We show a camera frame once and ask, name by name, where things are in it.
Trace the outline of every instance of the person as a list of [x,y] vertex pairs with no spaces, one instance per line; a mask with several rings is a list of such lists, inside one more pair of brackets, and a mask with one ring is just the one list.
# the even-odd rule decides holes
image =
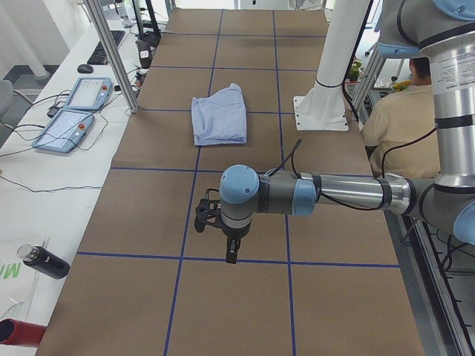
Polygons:
[[[412,85],[379,100],[361,130],[373,176],[381,175],[388,149],[424,136],[435,127],[430,65],[427,58],[411,59]],[[433,178],[440,171],[437,135],[386,155],[384,172],[407,178]]]

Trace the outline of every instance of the red cylinder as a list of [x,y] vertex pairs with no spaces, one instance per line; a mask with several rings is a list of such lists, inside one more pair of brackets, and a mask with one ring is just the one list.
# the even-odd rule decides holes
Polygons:
[[43,325],[5,319],[0,321],[0,344],[38,347],[45,330]]

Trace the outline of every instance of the folded cloth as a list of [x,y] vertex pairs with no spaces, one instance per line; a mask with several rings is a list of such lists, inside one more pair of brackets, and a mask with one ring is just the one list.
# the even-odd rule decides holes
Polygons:
[[193,98],[191,120],[196,146],[246,143],[246,106],[235,83],[209,98]]

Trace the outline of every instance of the black computer mouse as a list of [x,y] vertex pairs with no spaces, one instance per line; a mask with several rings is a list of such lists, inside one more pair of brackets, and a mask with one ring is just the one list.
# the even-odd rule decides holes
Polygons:
[[77,71],[78,73],[89,74],[94,72],[94,68],[92,67],[92,65],[83,64],[78,66]]

